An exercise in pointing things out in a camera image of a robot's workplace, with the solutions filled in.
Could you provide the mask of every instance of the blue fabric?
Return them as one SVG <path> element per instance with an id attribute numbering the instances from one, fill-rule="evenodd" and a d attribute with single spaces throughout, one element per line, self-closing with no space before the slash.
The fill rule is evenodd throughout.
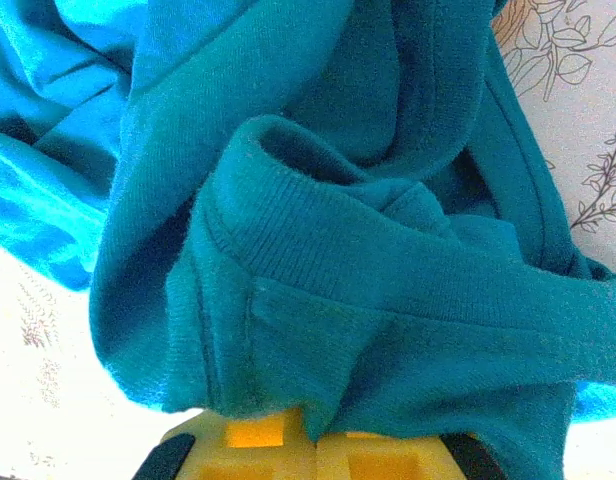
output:
<path id="1" fill-rule="evenodd" d="M 561 479 L 569 424 L 616 416 L 616 274 L 572 242 L 503 3 L 394 3 L 0 2 L 0 246 L 90 289 L 133 401 L 476 432 Z"/>

